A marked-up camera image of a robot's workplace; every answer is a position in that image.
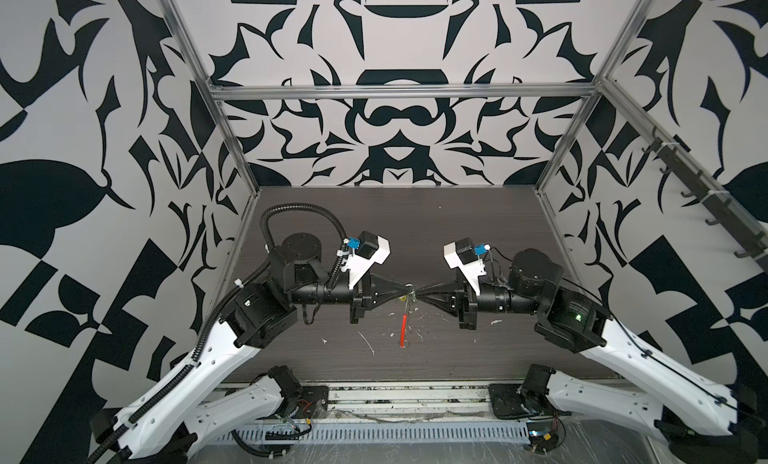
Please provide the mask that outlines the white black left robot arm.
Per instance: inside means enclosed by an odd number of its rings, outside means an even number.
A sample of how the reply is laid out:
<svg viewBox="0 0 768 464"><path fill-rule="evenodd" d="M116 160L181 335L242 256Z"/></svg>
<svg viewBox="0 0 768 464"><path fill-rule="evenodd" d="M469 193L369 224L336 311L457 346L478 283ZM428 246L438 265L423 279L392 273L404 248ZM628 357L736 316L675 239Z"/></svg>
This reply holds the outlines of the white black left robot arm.
<svg viewBox="0 0 768 464"><path fill-rule="evenodd" d="M319 215L334 227L340 246L331 268L324 268L322 244L312 234L295 233L281 244L275 242L271 219L293 212ZM275 366L246 388L216 401L207 398L298 321L313 324L322 307L344 305L356 324L367 312L409 291L371 271L390 256L388 240L367 231L350 236L323 207L273 206L262 214L260 228L265 261L214 306L194 347L176 367L130 405L103 409L92 418L97 447L87 462L96 463L110 453L113 463L185 463L249 420L290 419L304 389L286 366Z"/></svg>

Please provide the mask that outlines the red handled wire keyring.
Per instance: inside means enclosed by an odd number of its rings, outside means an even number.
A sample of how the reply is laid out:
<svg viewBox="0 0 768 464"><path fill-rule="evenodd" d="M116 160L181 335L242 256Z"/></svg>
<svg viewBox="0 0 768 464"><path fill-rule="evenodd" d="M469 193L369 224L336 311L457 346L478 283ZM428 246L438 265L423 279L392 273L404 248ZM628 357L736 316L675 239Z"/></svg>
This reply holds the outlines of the red handled wire keyring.
<svg viewBox="0 0 768 464"><path fill-rule="evenodd" d="M409 318L415 310L416 292L414 288L410 287L409 292L405 296L403 296L401 300L404 303L404 311L401 319L399 346L401 349L405 349L407 344Z"/></svg>

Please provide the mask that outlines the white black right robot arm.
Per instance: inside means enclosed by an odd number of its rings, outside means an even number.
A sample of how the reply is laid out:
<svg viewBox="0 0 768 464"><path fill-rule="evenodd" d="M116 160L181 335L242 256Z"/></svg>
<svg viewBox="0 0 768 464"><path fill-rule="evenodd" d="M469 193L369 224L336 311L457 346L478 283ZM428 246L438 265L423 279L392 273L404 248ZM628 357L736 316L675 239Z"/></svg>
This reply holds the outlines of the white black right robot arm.
<svg viewBox="0 0 768 464"><path fill-rule="evenodd" d="M452 282L417 291L429 303L473 330L481 313L532 315L544 339L606 368L636 386L625 391L577 379L545 365L530 366L507 401L512 418L576 413L612 422L665 444L684 463L755 463L758 434L755 393L713 382L655 349L629 331L605 306L564 288L563 268L546 254L515 255L504 279L486 272L488 245L450 243L444 258Z"/></svg>

